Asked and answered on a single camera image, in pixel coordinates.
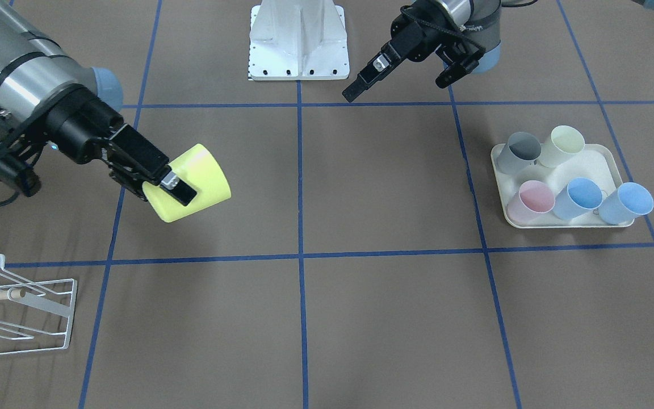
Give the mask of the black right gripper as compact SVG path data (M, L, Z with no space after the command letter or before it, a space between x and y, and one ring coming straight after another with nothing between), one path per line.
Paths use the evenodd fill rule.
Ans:
M170 172L169 158L124 117L83 85L63 90L60 100L46 114L49 140L78 165L101 160L110 169L111 179L142 201L148 201L143 183L169 190L179 203L187 205L195 191L177 186Z

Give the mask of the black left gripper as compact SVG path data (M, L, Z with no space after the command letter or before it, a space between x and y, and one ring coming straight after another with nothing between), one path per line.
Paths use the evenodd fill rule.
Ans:
M446 67L434 83L447 88L478 67L485 50L471 52L464 33L469 21L469 2L412 2L400 8L390 26L391 39L342 91L348 103L384 80L405 60L421 62L435 53Z

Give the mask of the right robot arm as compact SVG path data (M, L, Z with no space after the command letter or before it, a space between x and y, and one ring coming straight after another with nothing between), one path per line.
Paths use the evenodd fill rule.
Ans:
M182 206L196 190L169 158L120 115L122 90L108 70L84 68L0 1L0 183L13 197L41 189L35 163L47 144L78 165L101 160L142 200L154 186Z

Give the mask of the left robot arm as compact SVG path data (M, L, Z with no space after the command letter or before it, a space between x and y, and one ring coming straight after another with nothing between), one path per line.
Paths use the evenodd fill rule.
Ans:
M404 61L423 62L430 55L443 61L434 81L447 88L473 73L493 69L501 56L502 11L530 7L532 1L413 1L400 8L390 23L389 41L342 91L354 102L375 83L384 80ZM588 43L599 47L610 40L605 62L612 68L648 68L654 64L654 26L639 27L625 15L597 15L600 1L579 1L592 12L597 32Z

